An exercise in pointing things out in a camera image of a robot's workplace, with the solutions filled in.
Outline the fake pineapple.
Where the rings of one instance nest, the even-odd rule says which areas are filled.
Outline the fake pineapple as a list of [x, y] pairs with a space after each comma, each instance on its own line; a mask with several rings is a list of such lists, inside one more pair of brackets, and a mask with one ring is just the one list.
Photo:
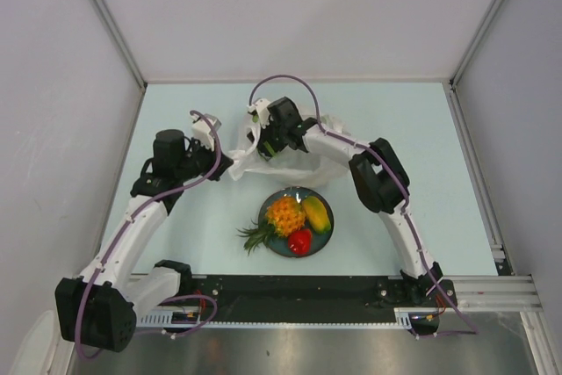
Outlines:
[[260, 246], [269, 247], [277, 238], [287, 239], [306, 223], [306, 214], [298, 200], [285, 196], [278, 198], [266, 209], [263, 217], [252, 222], [249, 228], [239, 229], [245, 239], [244, 250], [250, 254]]

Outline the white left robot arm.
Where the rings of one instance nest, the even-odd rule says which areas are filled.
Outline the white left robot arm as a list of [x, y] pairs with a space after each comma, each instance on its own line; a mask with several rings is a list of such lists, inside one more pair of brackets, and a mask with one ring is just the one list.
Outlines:
[[194, 284], [187, 264], [163, 260], [137, 282], [130, 277], [156, 230], [184, 192], [217, 180], [231, 165], [213, 124], [197, 121], [192, 137], [176, 129], [155, 136], [153, 154], [133, 184], [121, 222], [110, 240], [75, 278], [54, 291], [61, 336], [81, 352], [84, 346], [121, 352], [139, 319], [170, 299], [182, 305]]

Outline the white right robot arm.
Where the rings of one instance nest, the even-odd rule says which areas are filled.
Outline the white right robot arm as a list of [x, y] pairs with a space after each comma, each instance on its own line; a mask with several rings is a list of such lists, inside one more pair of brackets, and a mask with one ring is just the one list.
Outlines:
[[349, 169], [363, 206], [379, 215], [400, 259], [400, 274], [407, 280], [405, 294], [416, 306], [436, 296], [443, 272], [423, 245], [410, 210], [409, 177], [392, 145], [384, 138], [365, 143], [327, 129], [321, 120], [303, 119], [288, 97], [264, 98], [248, 106], [260, 126], [254, 143], [267, 156], [285, 148], [326, 157]]

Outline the fake yellow green mango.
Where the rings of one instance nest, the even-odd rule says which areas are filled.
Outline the fake yellow green mango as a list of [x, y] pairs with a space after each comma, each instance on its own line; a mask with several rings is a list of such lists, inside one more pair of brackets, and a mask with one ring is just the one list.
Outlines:
[[301, 205], [310, 226], [315, 232], [324, 234], [332, 229], [328, 209], [318, 197], [308, 196], [302, 200]]

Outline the fake red pepper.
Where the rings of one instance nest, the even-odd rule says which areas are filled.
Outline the fake red pepper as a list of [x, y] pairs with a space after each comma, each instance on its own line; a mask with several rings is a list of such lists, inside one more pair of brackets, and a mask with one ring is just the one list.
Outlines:
[[288, 238], [289, 250], [297, 255], [306, 255], [312, 245], [313, 234], [310, 229], [303, 228], [299, 231], [292, 233]]

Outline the white plastic bag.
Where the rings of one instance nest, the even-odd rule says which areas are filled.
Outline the white plastic bag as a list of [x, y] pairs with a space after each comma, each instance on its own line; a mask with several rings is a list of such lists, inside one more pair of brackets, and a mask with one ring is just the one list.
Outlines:
[[257, 139], [262, 128], [250, 120], [248, 110], [239, 126], [237, 147], [227, 156], [233, 164], [227, 172], [233, 180], [247, 174], [260, 174], [289, 185], [308, 188], [320, 187], [345, 176], [349, 170], [343, 165], [321, 155], [305, 153], [290, 148], [270, 160], [265, 160], [257, 151]]

